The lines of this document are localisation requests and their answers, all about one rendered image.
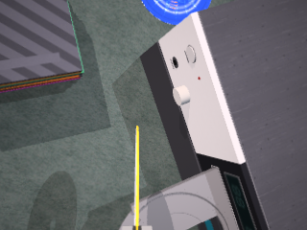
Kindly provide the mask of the yellow-labelled cd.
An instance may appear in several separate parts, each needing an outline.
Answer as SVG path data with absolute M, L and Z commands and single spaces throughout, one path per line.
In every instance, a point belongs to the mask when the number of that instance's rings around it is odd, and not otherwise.
M 139 138 L 138 126 L 136 127 L 135 138 L 135 185 L 134 185 L 134 225 L 138 230 L 138 196 L 139 196 Z

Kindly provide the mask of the blue cd with orange label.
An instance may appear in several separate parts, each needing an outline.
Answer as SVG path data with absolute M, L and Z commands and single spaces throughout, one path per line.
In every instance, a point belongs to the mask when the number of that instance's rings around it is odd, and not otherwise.
M 142 0 L 142 2 L 159 20 L 177 25 L 190 13 L 207 9 L 211 0 Z

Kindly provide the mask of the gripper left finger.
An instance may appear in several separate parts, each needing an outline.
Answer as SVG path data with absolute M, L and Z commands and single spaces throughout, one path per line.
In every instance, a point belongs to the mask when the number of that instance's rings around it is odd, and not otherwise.
M 122 226 L 122 230 L 136 230 L 136 225 Z

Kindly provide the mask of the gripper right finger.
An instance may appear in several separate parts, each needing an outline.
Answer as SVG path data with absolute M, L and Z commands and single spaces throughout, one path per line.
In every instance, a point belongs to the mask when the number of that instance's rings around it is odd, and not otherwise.
M 153 230 L 151 225 L 138 225 L 138 230 Z

